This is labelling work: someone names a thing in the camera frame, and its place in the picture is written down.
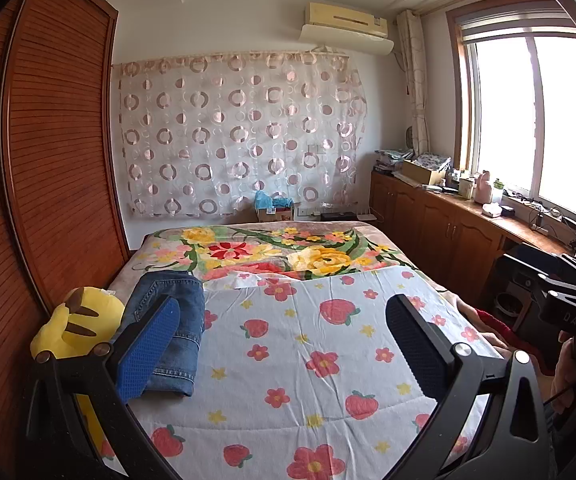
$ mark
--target yellow plush toy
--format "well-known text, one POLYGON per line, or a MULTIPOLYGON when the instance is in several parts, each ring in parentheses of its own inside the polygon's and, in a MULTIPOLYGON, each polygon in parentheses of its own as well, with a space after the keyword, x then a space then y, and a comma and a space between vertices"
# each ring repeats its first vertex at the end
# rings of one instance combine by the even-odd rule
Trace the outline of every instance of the yellow plush toy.
MULTIPOLYGON (((32 357, 44 350, 57 359, 89 354, 97 343, 109 341, 117 332, 124 310, 123 303, 101 288, 82 286, 71 290, 34 336, 30 343, 32 357)), ((103 430, 90 399, 85 395, 76 398, 94 445, 101 451, 103 430)))

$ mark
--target window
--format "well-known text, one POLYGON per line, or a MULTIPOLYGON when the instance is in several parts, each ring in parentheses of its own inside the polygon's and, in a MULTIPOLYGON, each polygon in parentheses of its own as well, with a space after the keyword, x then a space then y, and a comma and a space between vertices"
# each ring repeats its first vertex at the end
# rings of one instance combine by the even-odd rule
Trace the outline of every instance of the window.
POLYGON ((508 12, 463 20, 470 169, 576 219, 576 29, 561 10, 531 12, 513 27, 508 12))

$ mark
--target curtain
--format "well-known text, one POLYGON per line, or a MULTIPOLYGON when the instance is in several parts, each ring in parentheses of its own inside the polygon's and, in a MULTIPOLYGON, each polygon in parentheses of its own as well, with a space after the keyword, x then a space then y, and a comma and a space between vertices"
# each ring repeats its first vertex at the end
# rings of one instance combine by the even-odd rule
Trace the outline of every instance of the curtain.
POLYGON ((411 10, 404 10, 397 16, 397 28, 404 59, 410 105, 412 108, 412 138, 415 155, 430 151, 430 136, 425 121, 425 45, 421 18, 411 10))
POLYGON ((367 103, 345 55, 130 62, 117 88, 135 214, 227 216, 260 189, 308 207, 355 200, 367 103))

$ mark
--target air conditioner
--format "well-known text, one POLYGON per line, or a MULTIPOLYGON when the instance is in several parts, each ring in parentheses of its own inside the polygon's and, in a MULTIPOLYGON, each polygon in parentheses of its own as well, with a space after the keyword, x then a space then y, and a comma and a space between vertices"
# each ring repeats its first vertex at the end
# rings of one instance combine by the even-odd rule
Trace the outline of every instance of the air conditioner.
POLYGON ((314 2, 306 7, 306 23, 301 27, 299 40, 382 56, 389 54, 394 46, 388 39, 385 18, 314 2))

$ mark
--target folded jeans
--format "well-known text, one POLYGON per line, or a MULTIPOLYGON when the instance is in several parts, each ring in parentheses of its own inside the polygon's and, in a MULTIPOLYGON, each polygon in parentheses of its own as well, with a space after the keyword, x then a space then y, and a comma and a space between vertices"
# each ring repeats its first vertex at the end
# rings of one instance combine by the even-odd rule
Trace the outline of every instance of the folded jeans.
POLYGON ((146 272, 138 280, 126 304, 121 324, 112 341, 128 325, 139 321, 161 296, 171 296, 178 301, 181 317, 170 345, 146 384, 146 390, 191 396, 204 330, 205 298, 200 280, 184 270, 146 272))

